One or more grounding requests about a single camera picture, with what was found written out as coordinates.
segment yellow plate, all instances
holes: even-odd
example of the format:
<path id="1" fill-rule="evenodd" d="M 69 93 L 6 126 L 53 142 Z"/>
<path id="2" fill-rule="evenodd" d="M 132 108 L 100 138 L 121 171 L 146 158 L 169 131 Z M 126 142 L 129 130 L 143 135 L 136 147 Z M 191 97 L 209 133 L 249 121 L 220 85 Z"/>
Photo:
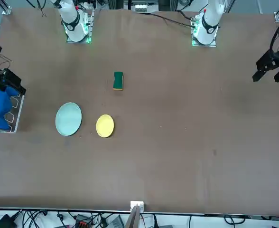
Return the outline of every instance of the yellow plate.
<path id="1" fill-rule="evenodd" d="M 114 129 L 114 121 L 111 116 L 101 115 L 96 122 L 96 131 L 102 138 L 109 137 Z"/>

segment brown table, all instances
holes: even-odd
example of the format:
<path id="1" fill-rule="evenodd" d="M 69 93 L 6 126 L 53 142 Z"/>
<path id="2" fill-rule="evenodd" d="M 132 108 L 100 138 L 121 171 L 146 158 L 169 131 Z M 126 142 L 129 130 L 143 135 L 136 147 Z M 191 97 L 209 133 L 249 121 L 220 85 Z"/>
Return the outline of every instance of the brown table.
<path id="1" fill-rule="evenodd" d="M 0 134 L 0 206 L 279 215 L 279 84 L 275 72 L 251 79 L 273 15 L 225 14 L 218 47 L 204 48 L 186 27 L 126 10 L 97 12 L 92 44 L 66 44 L 57 11 L 45 13 L 1 22 L 27 93 L 18 133 Z M 65 102 L 83 114 L 70 137 L 55 128 Z M 115 120 L 108 139 L 102 114 Z"/>

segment sponge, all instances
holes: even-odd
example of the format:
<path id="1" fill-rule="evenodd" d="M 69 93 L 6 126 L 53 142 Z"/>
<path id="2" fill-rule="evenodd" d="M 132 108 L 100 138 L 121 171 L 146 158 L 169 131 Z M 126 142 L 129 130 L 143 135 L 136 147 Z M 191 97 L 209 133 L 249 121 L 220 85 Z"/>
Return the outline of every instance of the sponge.
<path id="1" fill-rule="evenodd" d="M 113 90 L 123 90 L 123 80 L 124 80 L 123 72 L 114 72 Z"/>

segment wire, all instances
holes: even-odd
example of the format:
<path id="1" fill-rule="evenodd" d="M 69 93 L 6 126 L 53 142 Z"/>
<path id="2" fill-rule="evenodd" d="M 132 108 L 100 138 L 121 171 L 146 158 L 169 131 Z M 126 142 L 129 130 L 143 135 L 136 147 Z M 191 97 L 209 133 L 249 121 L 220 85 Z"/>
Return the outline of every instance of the wire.
<path id="1" fill-rule="evenodd" d="M 190 215 L 190 217 L 189 217 L 189 225 L 188 225 L 188 228 L 190 228 L 191 218 L 192 218 L 192 215 Z"/>
<path id="2" fill-rule="evenodd" d="M 193 1 L 194 1 L 194 0 L 190 0 L 190 2 L 189 2 L 187 5 L 185 5 L 185 6 L 181 9 L 181 11 L 182 11 L 183 9 L 185 9 L 186 7 L 190 6 L 191 3 L 192 3 Z"/>
<path id="3" fill-rule="evenodd" d="M 142 214 L 141 214 L 140 216 L 141 216 L 141 218 L 142 218 L 142 220 L 143 220 L 143 223 L 144 223 L 144 227 L 146 228 L 146 223 L 145 223 L 145 219 L 144 219 L 144 217 L 143 217 L 143 215 L 142 215 Z"/>
<path id="4" fill-rule="evenodd" d="M 187 17 L 181 10 L 177 10 L 177 12 L 181 13 L 183 15 L 184 18 L 191 20 L 190 17 Z"/>
<path id="5" fill-rule="evenodd" d="M 232 218 L 230 215 L 224 215 L 224 220 L 225 220 L 225 222 L 226 222 L 228 225 L 232 225 L 233 228 L 235 228 L 235 225 L 243 224 L 243 223 L 245 222 L 246 219 L 244 218 L 244 220 L 241 221 L 241 222 L 235 222 L 235 221 L 233 220 L 233 218 Z"/>
<path id="6" fill-rule="evenodd" d="M 11 62 L 9 62 L 9 61 L 4 61 L 4 62 L 2 62 L 2 63 L 0 63 L 0 65 L 2 65 L 2 64 L 4 64 L 4 63 L 9 63 L 9 66 L 7 67 L 7 68 L 9 68 L 10 66 L 11 66 Z"/>
<path id="7" fill-rule="evenodd" d="M 153 217 L 154 217 L 154 228 L 159 228 L 158 220 L 157 220 L 157 217 L 155 216 L 155 214 L 153 214 Z"/>
<path id="8" fill-rule="evenodd" d="M 32 2 L 30 2 L 29 0 L 26 0 L 26 1 L 27 1 L 27 3 L 29 3 L 33 8 L 36 9 L 36 7 L 33 5 Z M 47 1 L 47 0 L 44 0 L 44 4 L 43 4 L 43 6 L 41 7 L 39 0 L 37 0 L 37 8 L 41 11 L 42 16 L 45 16 L 45 17 L 46 17 L 46 14 L 43 12 L 43 9 L 44 9 L 44 7 L 45 7 L 45 5 L 46 5 L 46 1 Z"/>
<path id="9" fill-rule="evenodd" d="M 201 8 L 199 12 L 202 12 L 202 10 L 203 10 L 206 6 L 208 6 L 208 3 L 207 3 L 203 8 Z"/>
<path id="10" fill-rule="evenodd" d="M 68 213 L 69 213 L 69 215 L 70 215 L 74 220 L 76 220 L 76 218 L 77 218 L 76 215 L 73 216 L 69 211 L 68 211 Z"/>
<path id="11" fill-rule="evenodd" d="M 191 27 L 191 28 L 195 29 L 195 26 L 193 26 L 193 25 L 184 24 L 184 23 L 182 23 L 182 22 L 178 22 L 178 21 L 176 21 L 176 20 L 172 20 L 172 19 L 169 19 L 169 18 L 165 18 L 165 17 L 160 16 L 160 15 L 157 15 L 157 14 L 148 13 L 147 15 L 156 16 L 156 17 L 158 17 L 158 18 L 162 18 L 162 19 L 164 19 L 164 20 L 168 20 L 168 21 L 171 21 L 171 22 L 173 22 L 173 23 L 177 23 L 177 24 L 179 24 L 179 25 L 183 25 L 183 26 Z"/>
<path id="12" fill-rule="evenodd" d="M 108 215 L 107 217 L 105 217 L 105 219 L 109 218 L 111 215 L 114 215 L 114 213 L 112 213 L 112 214 Z"/>
<path id="13" fill-rule="evenodd" d="M 39 213 L 40 213 L 40 211 L 39 211 L 35 216 L 33 216 L 33 214 L 32 214 L 31 211 L 27 211 L 27 214 L 32 218 L 32 220 L 31 220 L 31 222 L 30 222 L 30 224 L 29 224 L 29 228 L 31 228 L 33 222 L 34 222 L 35 227 L 36 227 L 36 228 L 39 228 L 39 225 L 35 222 L 35 218 L 36 218 L 36 216 L 37 216 Z"/>

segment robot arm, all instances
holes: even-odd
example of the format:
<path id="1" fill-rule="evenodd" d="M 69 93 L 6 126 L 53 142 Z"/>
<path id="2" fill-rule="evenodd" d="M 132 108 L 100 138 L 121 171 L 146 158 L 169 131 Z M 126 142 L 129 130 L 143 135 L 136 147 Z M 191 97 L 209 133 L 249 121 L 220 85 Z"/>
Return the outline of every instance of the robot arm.
<path id="1" fill-rule="evenodd" d="M 219 22 L 224 13 L 223 0 L 208 0 L 204 12 L 198 16 L 199 24 L 194 37 L 203 45 L 211 44 L 219 28 Z"/>
<path id="2" fill-rule="evenodd" d="M 88 14 L 76 10 L 73 0 L 50 0 L 64 22 L 66 34 L 73 42 L 79 42 L 89 33 Z"/>

